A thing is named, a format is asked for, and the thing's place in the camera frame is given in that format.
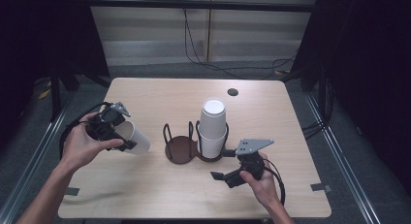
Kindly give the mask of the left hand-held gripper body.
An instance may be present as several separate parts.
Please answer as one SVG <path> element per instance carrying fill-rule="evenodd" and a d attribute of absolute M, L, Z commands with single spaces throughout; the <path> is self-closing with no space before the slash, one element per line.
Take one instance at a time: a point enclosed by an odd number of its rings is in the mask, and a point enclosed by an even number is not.
<path fill-rule="evenodd" d="M 115 127 L 125 121 L 131 114 L 122 102 L 102 104 L 103 109 L 87 121 L 86 132 L 94 140 L 108 141 L 123 137 L 115 131 Z"/>

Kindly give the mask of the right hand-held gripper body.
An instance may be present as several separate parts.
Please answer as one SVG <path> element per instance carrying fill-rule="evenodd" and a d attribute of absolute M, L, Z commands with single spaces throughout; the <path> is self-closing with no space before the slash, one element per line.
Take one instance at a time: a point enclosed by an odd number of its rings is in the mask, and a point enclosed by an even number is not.
<path fill-rule="evenodd" d="M 259 150 L 274 143 L 274 140 L 242 139 L 235 150 L 240 168 L 260 180 L 265 163 Z"/>

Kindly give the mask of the white disposable cup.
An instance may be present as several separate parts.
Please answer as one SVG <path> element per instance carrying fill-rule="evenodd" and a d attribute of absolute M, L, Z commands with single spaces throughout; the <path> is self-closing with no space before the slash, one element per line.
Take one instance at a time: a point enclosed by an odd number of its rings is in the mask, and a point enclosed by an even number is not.
<path fill-rule="evenodd" d="M 141 155 L 149 151 L 149 139 L 133 122 L 126 120 L 116 126 L 114 130 L 116 134 L 124 139 L 124 141 L 133 141 L 137 144 L 133 149 L 125 150 L 123 152 Z"/>

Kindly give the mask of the stack of white paper cups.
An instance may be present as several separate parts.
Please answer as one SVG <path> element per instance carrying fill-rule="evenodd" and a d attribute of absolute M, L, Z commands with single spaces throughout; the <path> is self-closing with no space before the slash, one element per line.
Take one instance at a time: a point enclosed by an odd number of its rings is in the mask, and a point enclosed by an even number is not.
<path fill-rule="evenodd" d="M 203 157 L 216 158 L 226 140 L 226 106 L 216 98 L 205 100 L 198 125 L 199 150 Z"/>

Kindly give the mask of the dark brown wire cup holder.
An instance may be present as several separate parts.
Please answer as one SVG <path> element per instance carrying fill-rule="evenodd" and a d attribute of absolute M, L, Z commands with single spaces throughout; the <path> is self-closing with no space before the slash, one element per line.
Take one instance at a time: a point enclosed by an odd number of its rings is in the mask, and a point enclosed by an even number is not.
<path fill-rule="evenodd" d="M 188 122 L 188 135 L 173 137 L 170 125 L 166 123 L 162 130 L 165 141 L 166 157 L 175 164 L 186 164 L 192 161 L 195 157 L 205 162 L 217 162 L 222 158 L 222 151 L 225 149 L 226 141 L 229 135 L 229 125 L 226 125 L 226 133 L 220 140 L 222 143 L 221 149 L 215 157 L 206 157 L 206 139 L 200 133 L 200 121 L 193 124 Z"/>

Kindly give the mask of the person's right hand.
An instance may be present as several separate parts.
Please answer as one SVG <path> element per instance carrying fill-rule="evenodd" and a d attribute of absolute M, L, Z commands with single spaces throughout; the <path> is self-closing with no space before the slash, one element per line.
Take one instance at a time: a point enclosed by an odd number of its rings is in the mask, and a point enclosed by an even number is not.
<path fill-rule="evenodd" d="M 269 213 L 278 213 L 283 208 L 277 195 L 272 173 L 264 171 L 260 180 L 256 180 L 247 171 L 241 171 L 239 174 L 251 187 L 257 201 Z"/>

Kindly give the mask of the person's left hand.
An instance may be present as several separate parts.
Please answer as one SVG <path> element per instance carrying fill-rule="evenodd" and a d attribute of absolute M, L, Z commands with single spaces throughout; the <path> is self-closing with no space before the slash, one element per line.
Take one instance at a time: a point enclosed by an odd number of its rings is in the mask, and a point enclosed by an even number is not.
<path fill-rule="evenodd" d="M 79 168 L 89 164 L 101 151 L 123 145 L 120 139 L 108 141 L 96 141 L 86 132 L 86 121 L 91 120 L 95 112 L 88 113 L 79 121 L 69 133 L 63 149 L 60 164 L 69 172 L 75 172 Z"/>

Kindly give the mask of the black metal stand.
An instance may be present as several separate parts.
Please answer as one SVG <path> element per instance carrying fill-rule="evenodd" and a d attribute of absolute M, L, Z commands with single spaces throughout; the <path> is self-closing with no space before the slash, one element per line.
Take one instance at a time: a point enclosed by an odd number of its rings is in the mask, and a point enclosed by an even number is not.
<path fill-rule="evenodd" d="M 56 66 L 50 69 L 50 91 L 52 101 L 52 112 L 50 121 L 54 122 L 61 112 L 60 81 Z"/>

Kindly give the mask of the black curtain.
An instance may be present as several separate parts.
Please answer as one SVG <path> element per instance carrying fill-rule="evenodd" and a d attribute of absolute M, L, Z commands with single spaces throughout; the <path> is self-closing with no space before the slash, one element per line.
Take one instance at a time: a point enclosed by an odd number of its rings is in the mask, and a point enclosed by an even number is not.
<path fill-rule="evenodd" d="M 0 149 L 16 134 L 36 80 L 107 77 L 91 8 L 76 0 L 0 0 Z"/>
<path fill-rule="evenodd" d="M 411 0 L 316 0 L 293 72 L 326 77 L 341 106 L 411 190 Z"/>

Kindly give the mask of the black horizontal bar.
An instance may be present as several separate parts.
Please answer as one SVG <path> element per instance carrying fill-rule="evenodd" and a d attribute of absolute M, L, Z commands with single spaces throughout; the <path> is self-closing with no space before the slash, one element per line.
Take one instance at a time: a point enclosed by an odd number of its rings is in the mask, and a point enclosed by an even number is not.
<path fill-rule="evenodd" d="M 230 11 L 265 11 L 314 13 L 319 8 L 315 5 L 266 4 L 213 1 L 178 1 L 178 0 L 86 0 L 90 6 L 127 7 L 127 8 L 169 8 L 169 9 L 204 9 Z"/>

